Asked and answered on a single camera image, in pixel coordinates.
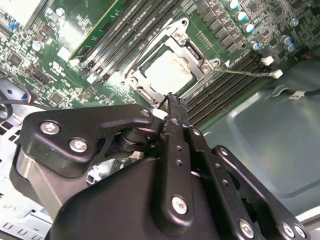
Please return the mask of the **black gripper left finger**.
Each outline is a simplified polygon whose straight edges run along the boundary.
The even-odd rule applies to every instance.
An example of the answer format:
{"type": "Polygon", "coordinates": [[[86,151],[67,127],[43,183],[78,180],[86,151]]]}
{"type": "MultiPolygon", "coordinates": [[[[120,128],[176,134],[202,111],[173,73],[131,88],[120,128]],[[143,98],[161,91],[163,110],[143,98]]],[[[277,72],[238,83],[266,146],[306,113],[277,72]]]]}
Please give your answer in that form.
{"type": "Polygon", "coordinates": [[[67,216],[103,212],[102,185],[88,187],[90,166],[145,153],[158,165],[152,217],[158,225],[191,225],[194,197],[191,154],[198,135],[187,105],[169,93],[164,118],[139,104],[97,106],[29,114],[22,123],[12,169],[24,182],[19,191],[38,199],[57,225],[67,216]]]}

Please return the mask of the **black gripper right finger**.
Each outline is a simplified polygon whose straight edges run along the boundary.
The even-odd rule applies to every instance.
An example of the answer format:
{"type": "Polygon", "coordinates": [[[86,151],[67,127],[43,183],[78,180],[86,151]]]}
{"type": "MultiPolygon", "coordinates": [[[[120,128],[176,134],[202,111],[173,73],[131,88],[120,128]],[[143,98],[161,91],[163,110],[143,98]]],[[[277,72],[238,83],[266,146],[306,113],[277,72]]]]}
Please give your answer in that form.
{"type": "Polygon", "coordinates": [[[205,199],[221,240],[310,240],[297,218],[226,147],[210,148],[189,123],[188,107],[178,101],[190,146],[191,167],[198,170],[205,199]]]}

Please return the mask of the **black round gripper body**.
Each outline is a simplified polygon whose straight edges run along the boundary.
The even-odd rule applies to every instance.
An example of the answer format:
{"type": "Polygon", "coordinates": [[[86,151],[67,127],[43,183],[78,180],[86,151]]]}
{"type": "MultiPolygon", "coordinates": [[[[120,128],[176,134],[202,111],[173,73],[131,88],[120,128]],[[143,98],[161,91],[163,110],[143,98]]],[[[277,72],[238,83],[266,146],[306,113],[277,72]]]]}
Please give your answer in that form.
{"type": "Polygon", "coordinates": [[[152,218],[156,165],[138,161],[71,197],[46,239],[169,240],[152,218]]]}

